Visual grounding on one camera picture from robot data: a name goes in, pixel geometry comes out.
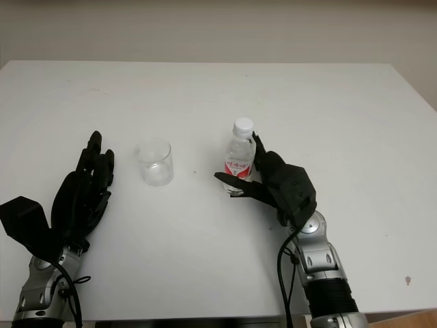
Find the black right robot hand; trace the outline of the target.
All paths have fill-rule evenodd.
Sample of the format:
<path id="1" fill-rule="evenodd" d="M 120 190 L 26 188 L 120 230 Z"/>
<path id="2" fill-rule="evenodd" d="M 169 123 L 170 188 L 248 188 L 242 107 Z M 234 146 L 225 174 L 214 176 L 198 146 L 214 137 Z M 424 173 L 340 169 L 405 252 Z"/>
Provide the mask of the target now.
<path id="1" fill-rule="evenodd" d="M 225 172 L 216 172 L 214 177 L 242 190 L 242 197 L 253 198 L 277 209 L 281 225 L 301 229 L 307 221 L 306 202 L 311 201 L 312 193 L 305 169 L 287 164 L 276 152 L 265 150 L 256 133 L 253 133 L 253 140 L 256 145 L 254 165 L 260 182 L 245 181 Z"/>

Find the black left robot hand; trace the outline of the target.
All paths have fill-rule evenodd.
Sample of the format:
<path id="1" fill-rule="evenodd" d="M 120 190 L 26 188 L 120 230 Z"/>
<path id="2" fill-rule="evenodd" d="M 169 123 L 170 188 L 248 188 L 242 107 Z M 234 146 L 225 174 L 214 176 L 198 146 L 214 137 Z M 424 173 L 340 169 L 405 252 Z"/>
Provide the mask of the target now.
<path id="1" fill-rule="evenodd" d="M 115 155 L 101 152 L 102 135 L 94 131 L 79 157 L 77 167 L 61 184 L 51 209 L 51 228 L 62 243 L 85 253 L 87 237 L 97 227 L 106 210 L 113 183 Z"/>

